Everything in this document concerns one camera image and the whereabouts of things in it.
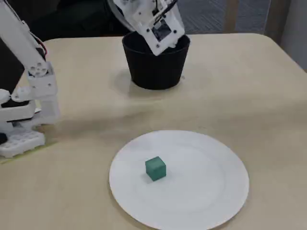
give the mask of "floor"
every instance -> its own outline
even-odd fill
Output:
[[[223,31],[227,0],[178,0],[188,34]],[[270,0],[240,0],[237,31],[262,33]]]

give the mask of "cable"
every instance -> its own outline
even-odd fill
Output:
[[[173,0],[167,7],[165,10],[162,11],[161,15],[159,17],[157,17],[157,19],[155,20],[155,22],[153,23],[154,25],[156,25],[161,18],[163,18],[174,6],[175,4],[178,2],[178,0]]]
[[[48,50],[46,48],[46,46],[44,45],[43,41],[39,39],[39,37],[37,37],[34,33],[32,33],[31,31],[29,31],[30,35],[33,36],[33,38],[35,38],[35,40],[42,46],[45,56],[48,54]]]

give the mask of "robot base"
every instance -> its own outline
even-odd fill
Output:
[[[12,158],[45,144],[44,134],[24,128],[15,128],[7,133],[7,137],[8,141],[0,145],[0,155],[5,158]]]

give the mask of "white plate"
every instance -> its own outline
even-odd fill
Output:
[[[159,156],[166,177],[153,182],[145,161]],[[248,196],[244,164],[221,142],[194,132],[156,131],[140,136],[114,158],[110,187],[119,205],[160,230],[206,230],[231,219]]]

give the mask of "black wire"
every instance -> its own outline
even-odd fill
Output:
[[[162,17],[164,17],[174,6],[175,4],[178,2],[178,0],[173,0],[168,6],[167,8],[162,11],[161,15],[155,20],[154,25],[156,25]]]

